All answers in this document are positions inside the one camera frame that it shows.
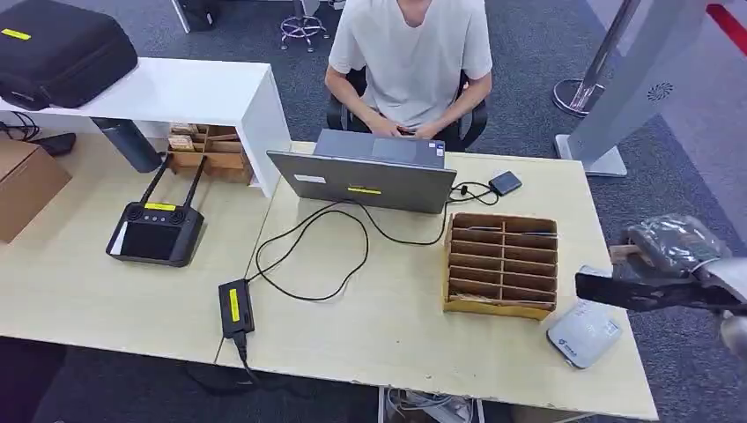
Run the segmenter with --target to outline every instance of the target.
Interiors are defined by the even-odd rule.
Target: cardboard compartment box
[[[542,320],[557,304],[554,221],[455,213],[448,222],[445,311]]]
[[[203,156],[207,158],[204,172],[225,182],[249,185],[253,170],[241,146],[236,129],[218,125],[193,125],[197,132],[190,134],[193,151],[180,151],[170,145],[171,169],[176,174],[194,172]]]
[[[0,139],[0,241],[13,241],[69,180],[38,145]]]

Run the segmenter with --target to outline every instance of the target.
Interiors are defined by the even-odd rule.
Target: robotic arm
[[[668,214],[625,231],[627,245],[612,247],[613,262],[627,259],[640,279],[576,274],[579,298],[633,311],[704,308],[721,315],[721,338],[747,361],[747,257],[732,257],[699,220]]]

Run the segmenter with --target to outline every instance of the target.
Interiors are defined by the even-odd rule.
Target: black cable
[[[470,186],[470,185],[475,185],[475,186],[479,186],[479,187],[485,188],[486,191],[475,195],[475,194],[469,192],[469,189],[467,189],[467,187]],[[464,194],[470,194],[470,197],[466,197],[466,198],[452,198],[451,197],[451,192],[454,192],[456,190],[462,192],[463,195]],[[252,280],[254,280],[254,279],[256,279],[256,278],[258,278],[258,277],[261,276],[262,278],[264,278],[264,280],[266,280],[272,287],[274,287],[275,289],[277,289],[280,293],[283,293],[284,295],[287,295],[287,296],[289,296],[289,297],[291,297],[291,298],[293,298],[295,300],[310,301],[310,302],[319,302],[319,301],[329,300],[329,299],[335,297],[336,295],[338,295],[345,288],[345,285],[347,285],[347,283],[350,280],[350,278],[352,277],[352,275],[354,275],[357,271],[360,270],[360,268],[363,267],[364,264],[366,264],[366,261],[368,260],[369,242],[370,242],[370,239],[369,239],[369,236],[368,236],[368,231],[366,230],[366,226],[363,224],[363,221],[361,221],[360,219],[356,218],[355,216],[351,215],[350,213],[348,213],[346,211],[330,210],[330,208],[332,208],[332,207],[334,207],[334,206],[336,206],[338,204],[355,204],[358,207],[360,207],[361,209],[363,209],[363,212],[368,217],[368,220],[371,221],[371,224],[373,225],[373,227],[375,227],[376,230],[379,232],[379,234],[381,234],[381,236],[383,236],[384,238],[386,238],[386,239],[388,239],[388,240],[390,240],[392,242],[396,242],[398,244],[403,244],[403,245],[429,246],[429,245],[433,245],[436,242],[438,242],[441,239],[441,237],[443,236],[444,232],[446,231],[446,217],[448,215],[447,208],[448,208],[449,204],[452,204],[452,203],[463,203],[463,202],[466,202],[466,201],[469,201],[469,200],[477,200],[480,203],[485,204],[485,205],[495,205],[498,202],[498,199],[499,199],[498,194],[496,194],[495,191],[493,191],[489,186],[487,186],[487,185],[485,185],[483,183],[480,183],[480,182],[461,182],[461,183],[457,184],[456,186],[452,187],[451,188],[451,192],[449,193],[449,198],[448,198],[447,202],[444,204],[443,220],[441,221],[441,228],[440,228],[439,234],[432,241],[408,241],[408,240],[400,240],[400,239],[397,239],[397,238],[395,238],[395,237],[387,234],[386,232],[384,232],[383,229],[381,229],[381,227],[379,226],[379,224],[376,223],[376,220],[371,215],[371,212],[363,204],[361,204],[361,203],[359,203],[359,202],[357,202],[355,200],[341,200],[341,201],[336,201],[335,203],[326,205],[326,206],[322,207],[321,209],[313,212],[312,214],[310,214],[305,219],[301,220],[301,222],[298,225],[296,225],[296,226],[292,227],[291,229],[283,232],[282,234],[274,236],[274,237],[268,239],[267,241],[263,242],[262,244],[260,244],[259,248],[257,248],[257,251],[255,253],[255,265],[256,265],[256,268],[257,268],[257,273],[254,274],[253,276],[251,276],[250,278],[246,279],[246,281],[247,281],[247,283],[250,283]],[[490,195],[491,193],[493,195],[495,195],[495,201],[492,201],[492,202],[485,201],[483,199],[483,197],[485,197],[487,195]],[[291,292],[285,290],[283,287],[279,286],[277,283],[275,283],[275,281],[273,281],[272,279],[270,279],[270,277],[267,275],[267,272],[271,271],[272,269],[274,269],[275,267],[277,267],[278,265],[280,265],[293,252],[293,250],[296,248],[296,246],[299,244],[299,242],[303,238],[304,234],[306,233],[306,230],[308,230],[308,228],[311,225],[313,225],[316,220],[318,220],[321,217],[326,216],[328,214],[332,214],[332,213],[342,214],[342,215],[344,215],[344,216],[346,216],[346,217],[348,217],[350,219],[355,220],[356,223],[358,223],[358,225],[360,226],[360,229],[363,231],[363,235],[364,235],[364,237],[366,239],[366,251],[363,254],[363,258],[361,259],[360,263],[358,263],[353,268],[353,270],[350,271],[343,278],[343,281],[340,283],[340,285],[337,287],[337,289],[333,293],[330,293],[328,295],[324,295],[324,296],[321,296],[321,297],[306,297],[306,296],[303,296],[303,295],[297,295],[295,293],[291,293]],[[289,234],[292,234],[292,233],[296,232],[299,229],[301,229],[301,232],[300,232],[298,238],[296,238],[296,241],[285,252],[285,254],[283,254],[280,258],[278,258],[274,263],[270,264],[267,268],[263,268],[260,265],[260,256],[262,255],[262,252],[263,252],[264,248],[267,247],[268,245],[270,245],[272,242],[277,241],[277,240],[279,240],[281,238],[284,238],[284,237],[288,236]]]
[[[475,195],[474,193],[470,192],[470,185],[484,188],[485,191]],[[485,205],[495,205],[498,203],[498,200],[500,200],[500,197],[497,192],[492,190],[490,186],[485,185],[484,183],[481,183],[481,182],[460,182],[460,183],[457,183],[455,187],[452,187],[451,192],[453,193],[454,191],[459,191],[460,194],[462,195],[462,198],[453,198],[451,197],[451,193],[449,193],[448,201],[447,201],[448,204],[463,203],[469,200],[477,200],[480,203],[485,204]],[[493,194],[495,196],[495,200],[490,201],[490,202],[485,201],[483,197],[489,196],[490,194]]]
[[[15,141],[23,141],[23,142],[31,142],[31,140],[39,135],[41,132],[41,129],[36,124],[36,122],[33,121],[31,116],[21,113],[21,112],[11,112],[13,113],[20,121],[21,124],[18,126],[13,125],[6,125],[5,122],[0,122],[0,131],[5,132],[5,134],[8,136],[8,138],[13,139]],[[21,138],[16,138],[13,136],[12,131],[16,130],[23,134]]]
[[[236,350],[239,351],[239,359],[241,360],[241,364],[244,365],[244,370],[247,371],[249,382],[252,385],[259,386],[259,378],[255,375],[255,372],[249,368],[249,364],[247,364],[247,334],[243,332],[237,333],[233,336],[233,343],[236,344]]]
[[[486,189],[486,192],[482,192],[480,194],[475,195],[475,194],[473,194],[473,193],[471,193],[469,191],[469,188],[468,188],[469,185],[476,185],[476,186],[483,187],[483,188]],[[461,194],[462,194],[462,196],[465,196],[467,194],[470,194],[470,196],[466,197],[466,198],[452,198],[451,197],[451,193],[453,193],[454,191],[460,191]],[[485,196],[487,196],[487,195],[489,195],[491,193],[495,194],[495,196],[496,196],[495,201],[493,201],[493,202],[487,202],[487,201],[485,201],[483,199],[483,197],[485,197]],[[386,232],[384,232],[383,229],[381,229],[381,227],[379,226],[379,224],[376,223],[376,220],[371,215],[371,212],[363,204],[361,204],[361,203],[359,203],[359,202],[357,202],[355,200],[341,200],[341,201],[336,201],[335,203],[328,204],[328,205],[322,207],[321,209],[319,209],[319,210],[311,213],[305,219],[301,220],[301,222],[298,225],[292,227],[291,229],[283,232],[280,235],[274,236],[274,237],[268,239],[267,241],[263,242],[262,244],[260,244],[259,248],[257,248],[257,251],[255,253],[255,265],[256,265],[256,268],[257,268],[257,273],[255,275],[253,275],[252,277],[245,279],[245,281],[246,281],[247,284],[249,284],[254,279],[256,279],[256,278],[258,278],[258,277],[261,276],[262,278],[264,278],[264,280],[266,280],[272,287],[274,287],[275,289],[277,289],[280,293],[283,293],[284,295],[287,295],[287,296],[289,296],[289,297],[291,297],[291,298],[293,298],[295,300],[311,301],[311,302],[318,302],[318,301],[329,300],[329,299],[335,297],[336,295],[338,295],[341,291],[343,291],[343,289],[347,285],[347,283],[350,280],[350,278],[352,277],[352,275],[354,275],[357,271],[359,271],[363,267],[364,264],[366,264],[366,261],[368,260],[368,253],[370,251],[370,238],[368,236],[368,231],[366,230],[366,226],[363,224],[363,221],[361,219],[359,219],[359,218],[351,215],[347,211],[331,210],[332,207],[334,207],[334,206],[336,206],[338,204],[355,204],[358,207],[360,207],[361,209],[363,209],[363,212],[368,217],[368,220],[371,221],[371,224],[373,225],[373,227],[375,227],[376,230],[379,232],[379,234],[381,234],[381,236],[383,236],[384,238],[386,238],[386,239],[388,239],[388,240],[390,240],[392,242],[396,242],[398,244],[403,244],[403,245],[428,246],[428,245],[433,245],[436,242],[438,242],[441,239],[441,237],[443,236],[444,232],[446,231],[446,217],[448,215],[448,212],[447,212],[448,205],[452,204],[452,203],[462,203],[462,202],[466,202],[466,201],[469,201],[469,200],[477,200],[480,203],[483,203],[485,205],[494,205],[494,204],[496,204],[498,202],[498,195],[494,191],[492,191],[490,189],[490,187],[488,187],[487,185],[484,185],[483,183],[480,183],[480,182],[461,182],[461,183],[457,184],[456,186],[452,187],[451,191],[449,192],[448,200],[444,204],[444,212],[443,212],[443,220],[441,221],[441,229],[439,231],[438,236],[436,236],[436,238],[434,240],[432,240],[432,241],[409,241],[409,240],[400,240],[400,239],[397,239],[397,238],[395,238],[395,237],[387,234]],[[288,256],[299,245],[299,242],[303,238],[304,234],[306,234],[306,230],[308,230],[308,228],[311,227],[316,220],[321,219],[322,217],[330,215],[330,214],[340,214],[340,215],[343,215],[343,216],[345,216],[347,218],[353,219],[360,226],[360,230],[363,231],[363,236],[364,236],[364,238],[366,240],[366,250],[363,253],[363,258],[360,260],[360,263],[358,263],[343,278],[343,281],[342,281],[342,283],[340,283],[340,286],[338,286],[337,289],[333,293],[330,293],[329,295],[324,295],[324,296],[321,296],[321,297],[307,297],[307,296],[297,295],[295,293],[291,293],[291,292],[285,290],[283,287],[281,287],[278,284],[276,284],[272,279],[270,279],[270,277],[267,275],[267,272],[271,271],[274,268],[276,268],[286,258],[288,258]],[[274,263],[270,264],[267,268],[263,268],[260,265],[259,262],[260,262],[260,256],[262,255],[262,252],[263,252],[264,248],[267,247],[268,245],[270,245],[272,242],[277,241],[277,240],[279,240],[281,238],[284,238],[284,237],[288,236],[289,234],[292,234],[292,233],[298,231],[299,229],[301,230],[301,232],[300,232],[298,238],[296,238],[296,241],[293,242],[293,244],[285,252],[285,254],[283,254],[280,258],[278,258]],[[257,375],[254,373],[254,371],[249,367],[249,365],[247,363],[247,336],[246,336],[246,334],[245,333],[237,334],[236,336],[233,337],[233,342],[236,344],[236,349],[239,352],[239,358],[241,360],[241,365],[244,367],[244,370],[247,372],[247,376],[248,376],[248,379],[249,379],[248,382],[238,382],[239,385],[248,385],[248,387],[258,388],[258,389],[262,389],[262,390],[284,390],[284,391],[289,392],[291,395],[293,395],[295,397],[300,397],[300,398],[305,398],[305,399],[311,399],[308,396],[304,396],[304,395],[300,394],[298,391],[294,390],[291,387],[284,386],[284,385],[272,387],[272,386],[267,385],[266,383],[261,382],[260,379],[259,379],[259,377],[257,377]],[[189,372],[188,369],[186,369],[186,372],[187,372],[187,375],[192,380],[194,380],[195,382],[197,382],[206,392],[208,392],[208,393],[210,393],[212,395],[235,395],[237,393],[242,393],[242,392],[245,391],[245,390],[217,389],[217,388],[211,387],[210,385],[208,385],[208,384],[200,381],[198,378],[194,377]]]

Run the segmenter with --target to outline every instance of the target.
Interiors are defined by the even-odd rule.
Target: man's neck
[[[423,24],[425,14],[432,0],[397,0],[404,21],[408,26],[418,27]]]

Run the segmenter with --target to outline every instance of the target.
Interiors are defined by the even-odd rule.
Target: white shelf
[[[0,120],[5,118],[3,111],[26,112],[0,100]],[[138,126],[147,137],[165,135],[152,130],[159,122],[233,126],[255,172],[252,186],[262,188],[266,197],[272,196],[280,178],[266,152],[291,145],[267,63],[140,57],[132,72],[81,108],[52,107],[30,115],[45,130],[74,128],[84,133],[98,132],[85,117],[144,121]]]

